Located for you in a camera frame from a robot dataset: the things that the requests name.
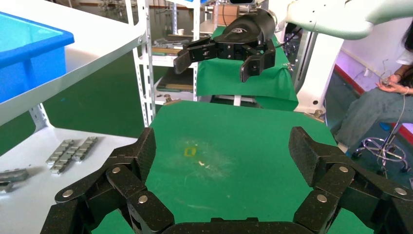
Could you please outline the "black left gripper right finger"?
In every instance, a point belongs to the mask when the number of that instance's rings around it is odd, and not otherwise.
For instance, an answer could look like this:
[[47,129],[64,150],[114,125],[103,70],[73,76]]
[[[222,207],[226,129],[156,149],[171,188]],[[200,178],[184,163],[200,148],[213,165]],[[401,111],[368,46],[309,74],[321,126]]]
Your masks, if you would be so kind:
[[295,223],[325,234],[344,209],[376,234],[412,233],[412,191],[362,168],[338,147],[314,141],[302,127],[291,129],[288,148],[312,188]]

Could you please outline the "seated person's hand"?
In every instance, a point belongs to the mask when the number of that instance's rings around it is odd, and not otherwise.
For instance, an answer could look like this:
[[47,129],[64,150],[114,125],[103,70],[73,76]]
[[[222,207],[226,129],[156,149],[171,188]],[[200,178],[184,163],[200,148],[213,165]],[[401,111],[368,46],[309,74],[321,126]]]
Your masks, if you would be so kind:
[[400,85],[400,80],[400,75],[391,75],[387,78],[387,85],[383,84],[381,81],[376,83],[376,85],[382,91],[406,95],[409,92],[409,87]]

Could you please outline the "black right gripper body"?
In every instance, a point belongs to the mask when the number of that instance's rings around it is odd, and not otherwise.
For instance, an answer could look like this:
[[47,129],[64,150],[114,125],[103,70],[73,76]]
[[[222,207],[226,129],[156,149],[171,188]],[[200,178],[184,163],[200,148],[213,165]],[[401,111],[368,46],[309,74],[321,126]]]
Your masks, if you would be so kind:
[[242,15],[213,38],[217,58],[245,61],[257,55],[264,56],[265,61],[274,61],[275,29],[275,17],[267,10],[258,9]]

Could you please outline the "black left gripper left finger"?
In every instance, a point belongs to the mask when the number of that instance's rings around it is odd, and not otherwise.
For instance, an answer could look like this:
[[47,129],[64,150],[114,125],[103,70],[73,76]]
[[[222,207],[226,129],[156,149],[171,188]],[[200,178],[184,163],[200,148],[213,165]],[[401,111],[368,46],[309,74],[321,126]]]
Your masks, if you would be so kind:
[[90,234],[104,217],[119,210],[136,234],[161,234],[174,225],[172,212],[146,186],[156,155],[155,133],[116,148],[95,172],[55,195],[42,234]]

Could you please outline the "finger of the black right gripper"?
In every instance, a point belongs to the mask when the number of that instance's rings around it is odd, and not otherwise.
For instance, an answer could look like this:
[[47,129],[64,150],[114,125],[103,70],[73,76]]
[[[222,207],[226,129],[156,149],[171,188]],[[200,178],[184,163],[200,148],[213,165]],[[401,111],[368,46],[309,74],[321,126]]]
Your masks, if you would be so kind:
[[194,62],[214,59],[217,57],[217,45],[211,38],[199,39],[183,46],[173,61],[176,74],[183,73]]
[[267,39],[256,47],[245,44],[242,49],[244,52],[244,62],[240,68],[242,83],[251,76],[259,76],[265,69],[275,66],[276,49],[272,39]]

